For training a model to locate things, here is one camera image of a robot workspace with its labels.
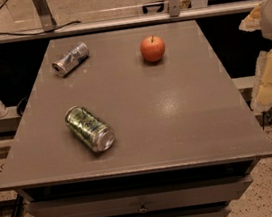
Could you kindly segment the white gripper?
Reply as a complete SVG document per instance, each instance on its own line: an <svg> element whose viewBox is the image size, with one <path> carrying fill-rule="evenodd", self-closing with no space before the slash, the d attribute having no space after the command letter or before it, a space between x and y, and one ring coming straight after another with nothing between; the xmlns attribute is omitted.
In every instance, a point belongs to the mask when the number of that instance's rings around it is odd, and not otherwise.
<svg viewBox="0 0 272 217"><path fill-rule="evenodd" d="M272 40L272 0L262 0L240 23L239 29L253 32L260 30L264 38ZM262 114L272 108L272 49L261 51L256 60L251 109Z"/></svg>

